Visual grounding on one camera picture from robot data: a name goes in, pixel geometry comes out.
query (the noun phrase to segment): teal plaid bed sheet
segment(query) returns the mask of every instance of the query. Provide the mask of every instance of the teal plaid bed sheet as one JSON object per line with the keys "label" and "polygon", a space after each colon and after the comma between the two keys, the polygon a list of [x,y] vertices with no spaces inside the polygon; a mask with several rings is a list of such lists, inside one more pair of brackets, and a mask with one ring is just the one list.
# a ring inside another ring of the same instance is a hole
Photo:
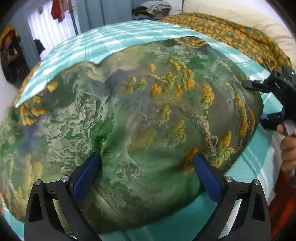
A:
{"label": "teal plaid bed sheet", "polygon": [[[91,61],[98,64],[108,55],[133,45],[184,36],[204,39],[212,48],[234,61],[252,80],[264,80],[269,76],[268,71],[236,49],[191,29],[149,20],[130,21],[96,28],[59,44],[42,61],[15,106],[20,106],[41,92],[61,70],[75,63]],[[262,93],[261,96],[264,102],[264,113],[281,110],[282,105],[274,95]],[[278,134],[266,131],[259,125],[248,146],[225,175],[230,175],[236,181],[242,182],[259,179],[268,198],[280,167],[280,158],[277,153],[279,151],[274,147],[279,141]],[[104,241],[192,240],[202,229],[215,207],[215,203],[206,193],[203,193],[192,204],[168,218],[137,229],[104,234],[100,237]],[[11,227],[22,238],[23,224],[14,219],[5,206],[4,212]],[[233,219],[229,219],[223,231],[224,234],[231,228]]]}

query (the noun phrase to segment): cream headboard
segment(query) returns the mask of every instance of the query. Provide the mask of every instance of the cream headboard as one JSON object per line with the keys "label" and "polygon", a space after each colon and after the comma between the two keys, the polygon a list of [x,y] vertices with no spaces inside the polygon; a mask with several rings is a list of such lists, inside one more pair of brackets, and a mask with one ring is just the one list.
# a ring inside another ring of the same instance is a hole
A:
{"label": "cream headboard", "polygon": [[270,36],[296,69],[296,41],[285,25],[260,11],[230,0],[185,0],[183,12],[199,12],[254,27]]}

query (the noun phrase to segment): finger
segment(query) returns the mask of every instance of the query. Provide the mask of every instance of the finger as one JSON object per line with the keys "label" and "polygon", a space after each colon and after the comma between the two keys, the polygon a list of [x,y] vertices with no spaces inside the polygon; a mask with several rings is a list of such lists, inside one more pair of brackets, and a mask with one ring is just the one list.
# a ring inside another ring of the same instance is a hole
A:
{"label": "finger", "polygon": [[284,134],[284,126],[282,124],[279,124],[277,127],[276,127],[276,131],[280,134]]}
{"label": "finger", "polygon": [[295,137],[285,137],[281,141],[279,148],[282,151],[295,149],[296,148],[296,138]]}
{"label": "finger", "polygon": [[296,160],[283,162],[281,170],[285,173],[290,173],[296,167]]}
{"label": "finger", "polygon": [[296,160],[296,149],[283,151],[281,153],[281,159],[283,161]]}

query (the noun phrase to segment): white sheer curtain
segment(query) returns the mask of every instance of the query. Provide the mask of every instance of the white sheer curtain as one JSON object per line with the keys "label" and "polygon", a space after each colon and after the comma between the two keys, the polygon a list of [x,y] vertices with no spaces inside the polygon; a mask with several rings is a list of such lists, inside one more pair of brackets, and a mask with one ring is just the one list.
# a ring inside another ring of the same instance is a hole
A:
{"label": "white sheer curtain", "polygon": [[53,20],[51,10],[52,1],[43,6],[41,15],[35,11],[28,18],[33,39],[39,39],[45,48],[40,55],[41,59],[44,59],[59,43],[76,36],[69,10],[65,12],[65,19],[61,23],[57,19]]}

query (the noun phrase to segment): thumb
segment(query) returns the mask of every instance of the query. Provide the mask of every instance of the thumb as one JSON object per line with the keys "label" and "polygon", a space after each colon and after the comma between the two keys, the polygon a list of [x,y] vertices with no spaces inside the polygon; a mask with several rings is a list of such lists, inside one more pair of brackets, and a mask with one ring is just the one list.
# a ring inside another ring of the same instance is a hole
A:
{"label": "thumb", "polygon": [[284,126],[282,124],[279,124],[277,127],[276,127],[276,131],[280,134],[284,134]]}

